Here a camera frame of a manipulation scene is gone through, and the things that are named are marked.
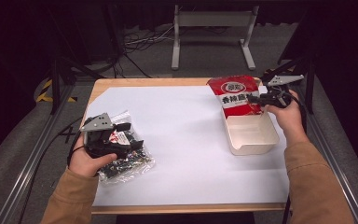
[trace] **tan sleeve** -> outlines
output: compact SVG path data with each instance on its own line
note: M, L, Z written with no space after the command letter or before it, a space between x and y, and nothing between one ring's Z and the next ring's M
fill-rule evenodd
M284 152L290 180L292 224L353 223L342 187L312 143L297 143Z
M85 177L66 169L54 190L41 223L90 223L98 176Z

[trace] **white box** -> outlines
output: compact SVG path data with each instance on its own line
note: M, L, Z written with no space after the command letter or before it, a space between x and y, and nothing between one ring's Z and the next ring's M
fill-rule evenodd
M279 143L279 135L268 112L261 115L228 116L227 119L224 112L222 114L232 154L263 154Z

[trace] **table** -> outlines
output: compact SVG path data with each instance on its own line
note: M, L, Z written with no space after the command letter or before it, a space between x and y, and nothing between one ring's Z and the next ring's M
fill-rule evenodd
M209 78L131 78L131 79L99 79L96 81L91 96L89 98L88 110L90 104L96 102L97 98L111 87L178 87L178 86L205 86ZM284 150L280 145L280 155ZM280 165L280 175L285 175L285 168ZM133 183L123 183L122 185L131 185ZM287 188L287 183L283 183L283 189ZM93 206L92 214L163 214L163 213L204 213L204 212L240 212L240 211L266 211L283 210L285 203L203 203L203 204L143 204L143 205L104 205Z

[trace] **person's right hand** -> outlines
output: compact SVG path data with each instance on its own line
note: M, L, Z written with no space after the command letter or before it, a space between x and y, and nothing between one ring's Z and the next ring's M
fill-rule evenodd
M290 91L290 93L298 99L298 95L295 91ZM292 100L290 105L286 108L266 105L266 110L276 116L278 124L286 136L288 147L297 142L309 142L309 138L305 134L302 126L301 113L296 101Z

